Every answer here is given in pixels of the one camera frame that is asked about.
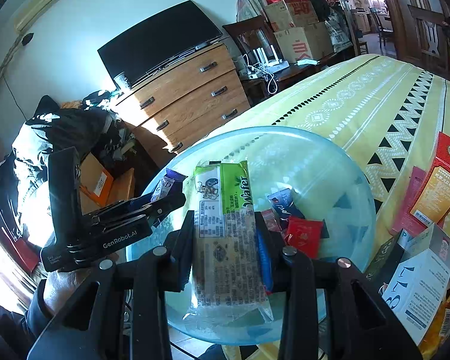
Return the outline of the left hand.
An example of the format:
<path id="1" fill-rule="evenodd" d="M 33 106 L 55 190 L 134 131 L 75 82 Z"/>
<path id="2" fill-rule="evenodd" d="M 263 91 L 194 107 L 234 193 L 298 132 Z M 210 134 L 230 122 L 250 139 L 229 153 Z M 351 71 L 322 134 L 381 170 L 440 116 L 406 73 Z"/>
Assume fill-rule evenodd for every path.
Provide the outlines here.
<path id="1" fill-rule="evenodd" d="M 54 271 L 48 275 L 43 290 L 43 301 L 51 315 L 58 313 L 91 272 L 92 269 L 89 267 L 70 272 Z"/>

